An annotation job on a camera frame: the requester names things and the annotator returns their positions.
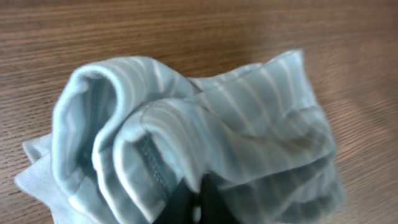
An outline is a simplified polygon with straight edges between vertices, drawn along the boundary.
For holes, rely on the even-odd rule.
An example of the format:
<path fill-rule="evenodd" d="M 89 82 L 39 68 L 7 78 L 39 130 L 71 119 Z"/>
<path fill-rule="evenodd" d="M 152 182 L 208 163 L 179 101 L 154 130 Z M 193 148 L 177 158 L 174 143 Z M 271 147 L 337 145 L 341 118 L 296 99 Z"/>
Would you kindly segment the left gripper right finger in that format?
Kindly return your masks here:
<path fill-rule="evenodd" d="M 202 178 L 199 198 L 201 208 L 199 224 L 239 224 L 222 199 L 210 174 Z"/>

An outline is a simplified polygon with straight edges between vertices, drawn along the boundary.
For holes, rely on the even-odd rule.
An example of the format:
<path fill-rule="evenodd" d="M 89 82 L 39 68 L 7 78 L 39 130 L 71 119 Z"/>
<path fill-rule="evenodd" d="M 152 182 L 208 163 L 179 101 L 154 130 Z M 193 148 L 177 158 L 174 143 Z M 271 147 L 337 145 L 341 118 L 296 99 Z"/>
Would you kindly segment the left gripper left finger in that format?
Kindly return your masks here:
<path fill-rule="evenodd" d="M 193 224 L 195 194 L 182 180 L 153 224 Z"/>

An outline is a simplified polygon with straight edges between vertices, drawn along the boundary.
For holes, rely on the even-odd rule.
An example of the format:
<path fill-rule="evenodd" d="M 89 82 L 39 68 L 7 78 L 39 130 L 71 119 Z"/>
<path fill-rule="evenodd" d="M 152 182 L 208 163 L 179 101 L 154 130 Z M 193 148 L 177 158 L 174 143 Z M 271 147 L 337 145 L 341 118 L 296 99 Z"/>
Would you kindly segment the light blue striped shorts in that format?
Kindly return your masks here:
<path fill-rule="evenodd" d="M 345 199 L 301 50 L 208 78 L 150 57 L 86 64 L 23 148 L 16 185 L 55 223 L 153 223 L 182 180 L 199 223 L 206 174 L 239 223 L 312 223 Z"/>

